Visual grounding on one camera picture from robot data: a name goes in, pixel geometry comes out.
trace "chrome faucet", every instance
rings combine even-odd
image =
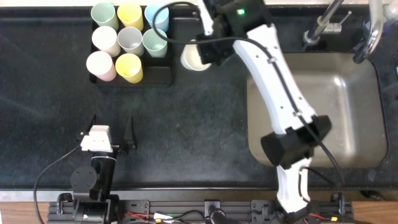
[[[314,27],[304,33],[303,40],[306,44],[315,45],[318,43],[319,36],[330,23],[330,18],[336,12],[339,6],[341,6],[343,1],[344,0],[334,0],[330,4],[326,12],[322,16],[318,17]],[[367,41],[355,53],[353,57],[355,63],[362,63],[363,61],[365,61],[365,59],[367,59],[367,57],[376,48],[382,34],[384,24],[382,1],[369,0],[369,11],[371,15],[369,28],[370,33]]]

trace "stainless steel sink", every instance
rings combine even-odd
[[[323,140],[342,167],[374,167],[387,154],[384,119],[376,71],[367,60],[353,62],[353,54],[285,54],[298,87],[318,115],[327,114],[332,130]],[[273,132],[254,80],[248,80],[249,147],[261,163],[272,166],[260,138]],[[314,167],[331,167],[317,147]]]

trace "pink cup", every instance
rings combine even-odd
[[[116,69],[112,58],[106,52],[93,52],[88,56],[86,66],[91,74],[106,82],[111,81],[116,77]]]

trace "light green cup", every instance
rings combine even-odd
[[[158,31],[167,37],[165,32],[158,29]],[[165,57],[167,54],[167,41],[161,39],[154,29],[149,29],[142,36],[142,43],[152,57]]]
[[[114,30],[118,30],[118,16],[114,6],[109,2],[100,2],[91,9],[91,18],[99,26],[110,26]]]

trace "green led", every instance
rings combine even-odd
[[[236,10],[236,12],[238,13],[238,15],[244,15],[244,9],[238,9]]]

